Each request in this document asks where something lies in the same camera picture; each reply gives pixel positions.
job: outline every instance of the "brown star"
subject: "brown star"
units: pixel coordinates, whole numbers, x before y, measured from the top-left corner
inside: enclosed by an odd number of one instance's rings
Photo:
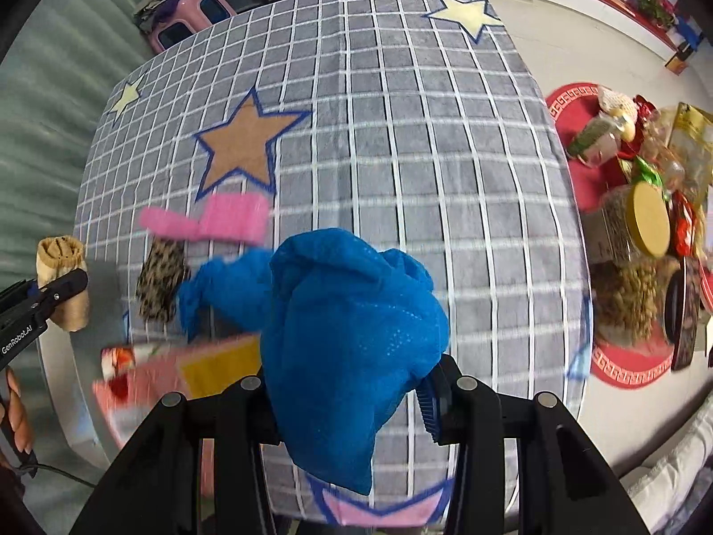
[[[197,133],[209,157],[196,200],[235,174],[275,193],[275,140],[308,114],[263,112],[252,88],[227,122]]]

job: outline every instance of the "blue cloth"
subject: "blue cloth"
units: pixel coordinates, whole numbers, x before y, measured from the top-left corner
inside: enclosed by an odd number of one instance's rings
[[[198,309],[211,306],[244,332],[259,332],[270,310],[272,252],[254,249],[225,263],[220,257],[198,269],[177,292],[178,315],[183,331],[192,339],[200,328]]]
[[[681,16],[676,16],[676,31],[683,36],[686,43],[693,48],[694,51],[698,50],[700,43],[703,41],[703,35],[696,33],[690,24]]]
[[[377,431],[448,346],[433,281],[339,229],[290,237],[270,267],[260,353],[277,427],[297,466],[366,495]]]

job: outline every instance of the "pink stool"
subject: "pink stool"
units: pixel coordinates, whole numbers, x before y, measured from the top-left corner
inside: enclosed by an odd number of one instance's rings
[[[148,36],[156,54],[193,34],[235,15],[225,0],[181,0],[167,22],[161,22]]]

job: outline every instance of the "white floor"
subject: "white floor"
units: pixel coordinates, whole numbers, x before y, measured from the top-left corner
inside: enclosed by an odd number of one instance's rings
[[[657,106],[686,101],[713,110],[713,99],[692,69],[670,73],[656,55],[601,22],[542,0],[490,1],[545,96],[585,81],[644,95]],[[626,472],[668,438],[711,385],[713,369],[707,369],[701,352],[689,369],[669,372],[639,390],[616,389],[591,377],[580,423],[609,463]]]

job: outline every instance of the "folded cloth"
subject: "folded cloth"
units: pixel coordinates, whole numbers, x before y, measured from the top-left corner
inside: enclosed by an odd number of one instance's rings
[[[270,308],[270,257],[254,249],[226,263],[220,257],[203,264],[190,282],[178,288],[178,315],[183,331],[192,339],[198,333],[201,307],[212,307],[244,332],[259,332]]]
[[[201,239],[263,245],[270,201],[261,193],[215,193],[208,196],[198,224]]]
[[[70,235],[46,237],[37,245],[37,285],[45,287],[49,282],[68,274],[72,269],[87,271],[84,259],[84,244]],[[77,332],[89,322],[89,292],[76,294],[59,304],[50,319],[65,332]]]
[[[139,214],[138,224],[161,239],[195,241],[198,235],[196,219],[161,207],[144,207]]]
[[[139,315],[145,321],[169,323],[176,313],[176,289],[188,276],[183,242],[155,237],[136,282]]]
[[[177,241],[226,241],[262,245],[270,202],[260,193],[216,193],[206,199],[201,220],[160,207],[144,207],[139,225]]]
[[[275,252],[260,353],[292,460],[367,495],[375,437],[448,346],[426,269],[349,232],[290,237]]]

